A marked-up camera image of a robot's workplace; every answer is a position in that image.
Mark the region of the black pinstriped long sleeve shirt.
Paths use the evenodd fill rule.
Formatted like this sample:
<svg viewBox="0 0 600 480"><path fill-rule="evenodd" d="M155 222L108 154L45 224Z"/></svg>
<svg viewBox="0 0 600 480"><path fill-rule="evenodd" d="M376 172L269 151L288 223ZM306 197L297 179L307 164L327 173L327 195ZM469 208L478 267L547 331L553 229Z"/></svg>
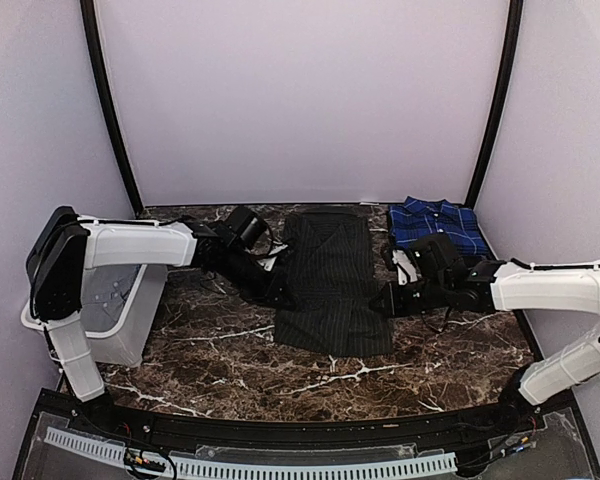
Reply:
<svg viewBox="0 0 600 480"><path fill-rule="evenodd" d="M333 357L391 354L392 323L369 308L379 289L368 220L337 207L292 213L283 238L297 308L276 313L274 341Z"/></svg>

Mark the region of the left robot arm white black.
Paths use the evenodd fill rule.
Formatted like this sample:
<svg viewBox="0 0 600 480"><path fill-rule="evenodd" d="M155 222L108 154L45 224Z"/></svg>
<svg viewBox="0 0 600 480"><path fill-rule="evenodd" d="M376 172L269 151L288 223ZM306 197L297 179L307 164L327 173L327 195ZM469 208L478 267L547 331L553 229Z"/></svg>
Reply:
<svg viewBox="0 0 600 480"><path fill-rule="evenodd" d="M270 230L253 210L224 220L109 220L57 208L30 251L23 326L41 333L75 397L83 421L100 436L121 427L104 399L101 363L137 366L166 283L167 270L197 268L226 279L246 303L294 310L297 301L278 259L253 248Z"/></svg>

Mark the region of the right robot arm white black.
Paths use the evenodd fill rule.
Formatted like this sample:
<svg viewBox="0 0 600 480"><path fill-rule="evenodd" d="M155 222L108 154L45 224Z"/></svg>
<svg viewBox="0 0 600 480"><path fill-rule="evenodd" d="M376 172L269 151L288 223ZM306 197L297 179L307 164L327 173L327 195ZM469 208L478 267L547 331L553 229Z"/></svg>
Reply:
<svg viewBox="0 0 600 480"><path fill-rule="evenodd" d="M398 272L370 301L371 310L388 318L450 311L496 313L555 310L600 318L600 260L585 264L537 265L518 260L482 260L468 267L456 254L431 249L399 253ZM514 432L529 409L600 375L600 319L585 334L544 360L516 371L490 413L501 434Z"/></svg>

